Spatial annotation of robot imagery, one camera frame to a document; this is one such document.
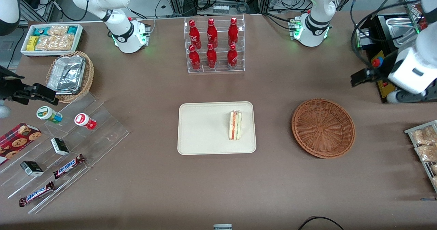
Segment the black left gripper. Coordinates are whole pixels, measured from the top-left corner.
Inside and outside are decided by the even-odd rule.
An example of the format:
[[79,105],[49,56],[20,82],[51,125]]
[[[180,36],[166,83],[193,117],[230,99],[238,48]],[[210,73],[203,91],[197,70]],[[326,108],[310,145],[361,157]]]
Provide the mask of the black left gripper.
[[354,88],[360,84],[377,82],[379,80],[392,83],[392,80],[389,80],[389,74],[394,68],[398,51],[393,51],[387,56],[384,56],[384,58],[382,56],[384,56],[384,54],[377,54],[373,57],[373,67],[362,69],[352,74],[351,87]]

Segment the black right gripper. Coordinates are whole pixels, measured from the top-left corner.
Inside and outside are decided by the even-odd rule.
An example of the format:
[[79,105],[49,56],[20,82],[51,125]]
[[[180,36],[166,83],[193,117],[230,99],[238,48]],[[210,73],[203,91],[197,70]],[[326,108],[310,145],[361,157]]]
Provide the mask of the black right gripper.
[[30,100],[40,100],[52,105],[58,105],[59,99],[56,91],[39,83],[33,86],[23,86],[24,76],[18,75],[11,70],[0,67],[0,99],[12,97],[14,102],[28,105]]

